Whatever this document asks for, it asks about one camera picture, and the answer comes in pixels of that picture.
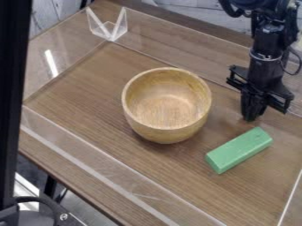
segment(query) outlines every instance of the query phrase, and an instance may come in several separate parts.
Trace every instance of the acrylic bracket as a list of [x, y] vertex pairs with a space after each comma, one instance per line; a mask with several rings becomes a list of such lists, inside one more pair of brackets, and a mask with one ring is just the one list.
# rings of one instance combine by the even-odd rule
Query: acrylic bracket
[[88, 17], [89, 30], [93, 35], [108, 41], [116, 41], [127, 33], [127, 16], [124, 7], [119, 13], [116, 23], [109, 21], [103, 23], [89, 7], [85, 8], [85, 13]]

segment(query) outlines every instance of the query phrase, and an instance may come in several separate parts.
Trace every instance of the black pole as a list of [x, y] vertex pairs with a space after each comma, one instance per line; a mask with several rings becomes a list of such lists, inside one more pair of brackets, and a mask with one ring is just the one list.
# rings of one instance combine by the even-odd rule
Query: black pole
[[0, 211], [13, 199], [32, 0], [0, 3]]

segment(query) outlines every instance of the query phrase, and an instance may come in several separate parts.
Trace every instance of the wooden bowl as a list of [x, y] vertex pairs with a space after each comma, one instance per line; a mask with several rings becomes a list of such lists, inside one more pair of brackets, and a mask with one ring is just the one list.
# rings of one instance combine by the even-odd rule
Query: wooden bowl
[[125, 120], [146, 139], [172, 144], [202, 128], [211, 107], [206, 82], [178, 68], [137, 74], [121, 94]]

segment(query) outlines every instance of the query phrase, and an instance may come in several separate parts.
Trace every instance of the green sponge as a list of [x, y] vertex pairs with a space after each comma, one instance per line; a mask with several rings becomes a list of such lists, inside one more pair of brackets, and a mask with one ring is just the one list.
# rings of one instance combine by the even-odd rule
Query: green sponge
[[268, 134], [256, 127], [208, 152], [206, 161], [214, 171], [222, 174], [267, 148], [271, 143]]

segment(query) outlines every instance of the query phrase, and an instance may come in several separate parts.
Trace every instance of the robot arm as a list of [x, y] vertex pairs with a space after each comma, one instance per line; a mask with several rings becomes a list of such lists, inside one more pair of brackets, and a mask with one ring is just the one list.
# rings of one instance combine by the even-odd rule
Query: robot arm
[[250, 50], [250, 67], [231, 66], [227, 84], [240, 90], [242, 114], [254, 121], [264, 114], [267, 106], [287, 113], [294, 95], [282, 83], [286, 71], [290, 45], [298, 38], [297, 0], [219, 0], [228, 16], [247, 16], [250, 11], [254, 46]]

